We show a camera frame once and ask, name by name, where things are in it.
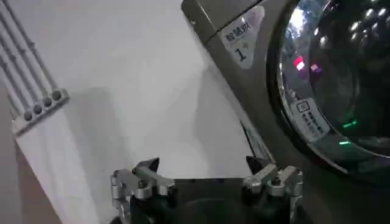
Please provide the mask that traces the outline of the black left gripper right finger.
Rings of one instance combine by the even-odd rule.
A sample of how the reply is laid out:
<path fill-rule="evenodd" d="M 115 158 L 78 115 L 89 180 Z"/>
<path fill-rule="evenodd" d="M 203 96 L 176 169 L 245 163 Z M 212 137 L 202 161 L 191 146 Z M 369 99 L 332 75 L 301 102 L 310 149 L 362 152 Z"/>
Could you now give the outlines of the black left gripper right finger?
<path fill-rule="evenodd" d="M 252 174 L 243 178 L 242 199 L 261 221 L 296 221 L 303 197 L 303 172 L 247 156 Z"/>

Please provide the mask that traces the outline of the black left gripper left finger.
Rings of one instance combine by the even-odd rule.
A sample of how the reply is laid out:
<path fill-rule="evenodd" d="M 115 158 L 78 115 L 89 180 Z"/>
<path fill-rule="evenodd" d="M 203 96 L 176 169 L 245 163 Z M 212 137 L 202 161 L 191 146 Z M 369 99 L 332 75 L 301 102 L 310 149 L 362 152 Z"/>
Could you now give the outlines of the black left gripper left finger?
<path fill-rule="evenodd" d="M 130 217 L 130 199 L 146 201 L 154 195 L 169 198 L 174 195 L 175 181 L 157 173 L 158 157 L 140 161 L 132 169 L 115 170 L 110 176 L 113 206 L 118 210 L 118 217 Z"/>

